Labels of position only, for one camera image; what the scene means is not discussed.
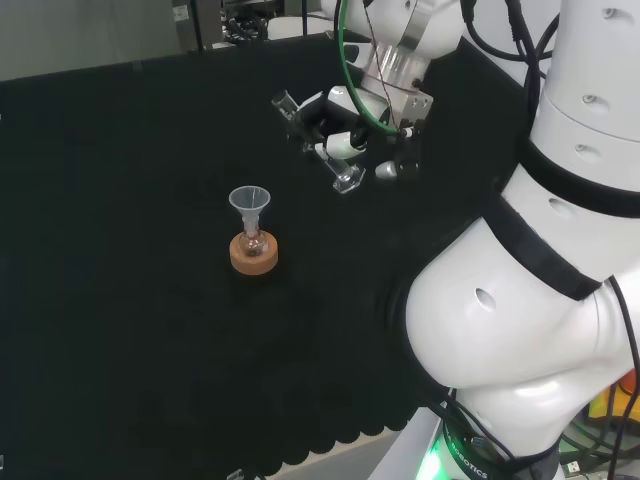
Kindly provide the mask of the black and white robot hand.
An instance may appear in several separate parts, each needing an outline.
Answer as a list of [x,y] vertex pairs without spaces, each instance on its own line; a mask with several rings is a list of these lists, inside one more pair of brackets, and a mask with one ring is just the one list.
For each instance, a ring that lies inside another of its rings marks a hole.
[[322,159],[349,161],[366,150],[370,131],[346,86],[309,97],[294,119],[303,145]]

